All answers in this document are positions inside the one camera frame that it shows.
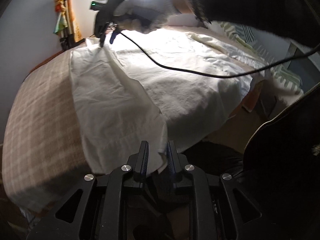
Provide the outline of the black sleeved right forearm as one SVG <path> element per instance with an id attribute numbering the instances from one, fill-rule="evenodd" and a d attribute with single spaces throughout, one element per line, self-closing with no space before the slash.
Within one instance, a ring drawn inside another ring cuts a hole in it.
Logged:
<path id="1" fill-rule="evenodd" d="M 289 38 L 313 48 L 319 44 L 319 0 L 172 0 L 183 14 L 201 22 L 225 21 Z"/>

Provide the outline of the white gloved right hand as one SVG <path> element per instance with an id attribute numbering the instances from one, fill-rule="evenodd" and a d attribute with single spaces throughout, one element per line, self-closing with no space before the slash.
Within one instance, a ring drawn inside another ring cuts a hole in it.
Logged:
<path id="1" fill-rule="evenodd" d="M 125 0 L 113 16 L 121 29 L 148 34 L 166 25 L 172 16 L 192 12 L 190 0 Z"/>

